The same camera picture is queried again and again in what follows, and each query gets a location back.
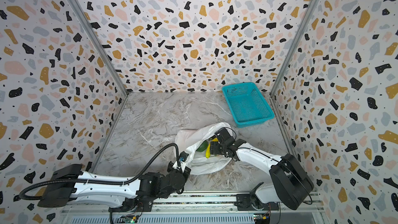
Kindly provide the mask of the yellow banana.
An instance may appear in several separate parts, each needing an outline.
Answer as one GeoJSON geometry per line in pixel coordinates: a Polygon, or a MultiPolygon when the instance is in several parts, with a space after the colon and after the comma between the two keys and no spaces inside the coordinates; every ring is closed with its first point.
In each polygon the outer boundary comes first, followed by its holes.
{"type": "Polygon", "coordinates": [[[218,142],[217,138],[209,138],[208,140],[206,140],[208,146],[206,148],[206,152],[205,152],[205,157],[206,158],[210,158],[212,155],[212,147],[213,147],[213,143],[214,142],[218,142]]]}

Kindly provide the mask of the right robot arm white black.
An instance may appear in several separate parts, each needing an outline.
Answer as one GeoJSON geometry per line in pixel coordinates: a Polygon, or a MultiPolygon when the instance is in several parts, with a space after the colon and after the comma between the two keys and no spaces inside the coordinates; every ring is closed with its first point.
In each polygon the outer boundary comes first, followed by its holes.
{"type": "Polygon", "coordinates": [[[234,161],[248,163],[270,176],[271,185],[259,183],[248,195],[248,200],[239,200],[238,207],[263,209],[272,202],[281,202],[292,210],[299,208],[311,195],[314,184],[291,154],[284,156],[255,148],[229,133],[230,128],[221,128],[210,138],[209,155],[224,156],[234,161]]]}

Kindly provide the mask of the white plastic bag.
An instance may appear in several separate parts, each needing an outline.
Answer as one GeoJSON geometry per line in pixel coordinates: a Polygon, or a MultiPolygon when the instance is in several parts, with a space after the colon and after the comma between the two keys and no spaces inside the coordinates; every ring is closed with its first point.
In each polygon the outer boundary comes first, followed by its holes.
{"type": "Polygon", "coordinates": [[[230,128],[226,122],[208,125],[198,130],[180,130],[175,137],[175,144],[180,151],[188,154],[187,161],[182,164],[182,168],[190,168],[191,175],[211,174],[222,170],[232,161],[223,155],[205,157],[205,152],[198,152],[197,149],[207,139],[214,136],[215,132],[223,127],[230,128]]]}

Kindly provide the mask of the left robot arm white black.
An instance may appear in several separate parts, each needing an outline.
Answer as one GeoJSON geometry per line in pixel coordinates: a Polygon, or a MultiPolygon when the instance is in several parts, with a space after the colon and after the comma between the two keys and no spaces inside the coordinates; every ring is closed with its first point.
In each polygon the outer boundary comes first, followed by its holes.
{"type": "Polygon", "coordinates": [[[148,172],[130,183],[127,178],[96,175],[83,172],[81,168],[73,164],[55,171],[51,179],[58,179],[59,183],[46,187],[38,206],[57,208],[78,202],[106,205],[115,212],[135,208],[151,212],[154,200],[181,192],[191,173],[186,166],[179,171],[170,163],[167,175],[148,172]]]}

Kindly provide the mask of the teal plastic mesh basket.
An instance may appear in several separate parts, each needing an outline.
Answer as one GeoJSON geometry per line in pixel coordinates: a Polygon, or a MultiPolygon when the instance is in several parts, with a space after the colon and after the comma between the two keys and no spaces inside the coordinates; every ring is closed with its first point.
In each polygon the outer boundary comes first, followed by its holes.
{"type": "Polygon", "coordinates": [[[262,124],[275,117],[271,107],[254,83],[224,86],[222,92],[239,128],[262,124]]]}

